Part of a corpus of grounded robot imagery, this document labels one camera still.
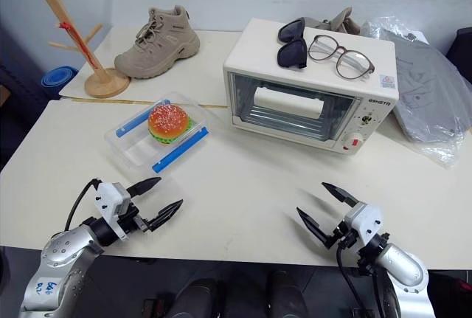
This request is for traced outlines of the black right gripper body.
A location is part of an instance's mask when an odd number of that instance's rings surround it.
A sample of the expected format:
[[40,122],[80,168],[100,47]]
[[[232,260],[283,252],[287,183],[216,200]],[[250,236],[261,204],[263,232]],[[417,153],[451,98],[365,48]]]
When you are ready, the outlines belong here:
[[341,221],[333,230],[332,245],[338,244],[342,249],[351,248],[358,240],[358,232],[345,221]]

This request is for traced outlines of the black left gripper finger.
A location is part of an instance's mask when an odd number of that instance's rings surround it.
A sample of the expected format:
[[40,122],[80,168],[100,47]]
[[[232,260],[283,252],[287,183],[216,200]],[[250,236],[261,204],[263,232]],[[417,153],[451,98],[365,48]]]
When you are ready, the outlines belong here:
[[183,202],[184,200],[181,199],[161,209],[155,218],[147,221],[147,228],[150,231],[155,231],[160,226],[165,224],[176,214],[176,212],[180,209]]
[[162,180],[161,177],[151,177],[144,179],[136,184],[131,185],[126,191],[129,193],[130,197],[140,196],[151,190],[156,184]]

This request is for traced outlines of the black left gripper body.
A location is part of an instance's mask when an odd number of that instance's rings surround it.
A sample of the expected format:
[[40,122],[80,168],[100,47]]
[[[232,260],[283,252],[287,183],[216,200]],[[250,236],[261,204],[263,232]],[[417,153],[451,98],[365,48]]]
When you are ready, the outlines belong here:
[[133,202],[128,205],[124,214],[119,215],[119,226],[124,233],[131,233],[138,229],[143,232],[150,230],[149,221],[141,217],[138,207]]

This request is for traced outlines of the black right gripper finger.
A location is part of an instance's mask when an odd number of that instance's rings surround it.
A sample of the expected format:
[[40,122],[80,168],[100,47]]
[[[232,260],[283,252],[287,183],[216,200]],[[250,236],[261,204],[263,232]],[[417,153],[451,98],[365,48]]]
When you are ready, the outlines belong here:
[[354,196],[340,187],[327,182],[322,182],[322,186],[341,203],[345,203],[350,207],[354,207],[358,203],[358,200]]
[[330,249],[333,246],[333,237],[331,235],[327,235],[324,233],[320,228],[319,224],[311,218],[305,211],[300,209],[299,207],[296,208],[302,222],[307,227],[307,229],[322,243],[322,245]]

